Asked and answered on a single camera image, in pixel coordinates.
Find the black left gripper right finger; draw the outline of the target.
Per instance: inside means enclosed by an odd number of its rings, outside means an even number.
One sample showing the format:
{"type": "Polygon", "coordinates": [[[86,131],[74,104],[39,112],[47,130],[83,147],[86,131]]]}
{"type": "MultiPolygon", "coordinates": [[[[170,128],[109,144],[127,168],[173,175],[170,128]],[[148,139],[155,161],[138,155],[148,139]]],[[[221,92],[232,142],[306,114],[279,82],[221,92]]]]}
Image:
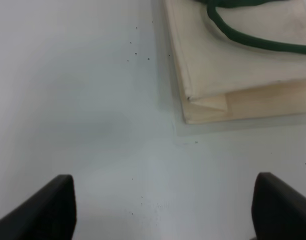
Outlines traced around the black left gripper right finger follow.
{"type": "Polygon", "coordinates": [[[256,240],[306,240],[306,197],[270,172],[256,177],[251,217],[256,240]]]}

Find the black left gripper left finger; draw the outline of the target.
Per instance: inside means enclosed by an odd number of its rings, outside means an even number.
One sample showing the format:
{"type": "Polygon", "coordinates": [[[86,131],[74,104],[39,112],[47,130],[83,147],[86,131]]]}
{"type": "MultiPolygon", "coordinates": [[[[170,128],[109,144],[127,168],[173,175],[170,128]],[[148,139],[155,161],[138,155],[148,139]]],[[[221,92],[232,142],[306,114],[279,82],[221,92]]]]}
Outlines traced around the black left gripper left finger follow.
{"type": "Polygon", "coordinates": [[[0,240],[71,240],[76,224],[74,179],[60,174],[0,219],[0,240]]]}

